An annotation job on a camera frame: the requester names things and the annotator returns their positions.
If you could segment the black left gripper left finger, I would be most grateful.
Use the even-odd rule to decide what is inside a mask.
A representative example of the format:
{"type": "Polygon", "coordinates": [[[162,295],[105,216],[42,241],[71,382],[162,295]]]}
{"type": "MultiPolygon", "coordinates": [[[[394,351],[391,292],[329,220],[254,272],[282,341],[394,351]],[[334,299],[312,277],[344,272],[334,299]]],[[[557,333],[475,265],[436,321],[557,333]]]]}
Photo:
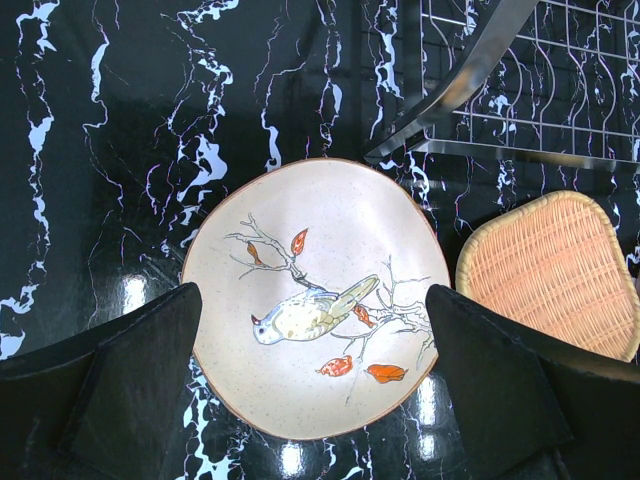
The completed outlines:
{"type": "Polygon", "coordinates": [[[201,309],[186,283],[2,361],[2,478],[159,478],[201,309]]]}

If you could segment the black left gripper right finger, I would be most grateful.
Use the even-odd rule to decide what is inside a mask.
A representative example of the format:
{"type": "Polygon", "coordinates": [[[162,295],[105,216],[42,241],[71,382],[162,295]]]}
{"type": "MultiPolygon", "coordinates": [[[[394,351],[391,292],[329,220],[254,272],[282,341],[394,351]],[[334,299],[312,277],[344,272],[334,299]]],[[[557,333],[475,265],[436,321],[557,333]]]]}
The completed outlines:
{"type": "Polygon", "coordinates": [[[638,478],[638,366],[521,325],[446,286],[431,286],[425,302],[474,478],[638,478]]]}

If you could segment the cream bird painted plate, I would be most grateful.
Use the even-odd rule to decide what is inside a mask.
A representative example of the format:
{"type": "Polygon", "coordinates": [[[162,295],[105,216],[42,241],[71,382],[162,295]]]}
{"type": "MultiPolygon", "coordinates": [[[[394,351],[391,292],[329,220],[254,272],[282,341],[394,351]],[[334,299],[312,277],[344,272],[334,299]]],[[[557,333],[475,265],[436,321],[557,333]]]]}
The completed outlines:
{"type": "Polygon", "coordinates": [[[265,174],[203,221],[182,279],[202,295],[194,354],[252,427],[316,440],[408,398],[437,351],[426,308],[450,282],[437,236],[396,182],[311,159],[265,174]]]}

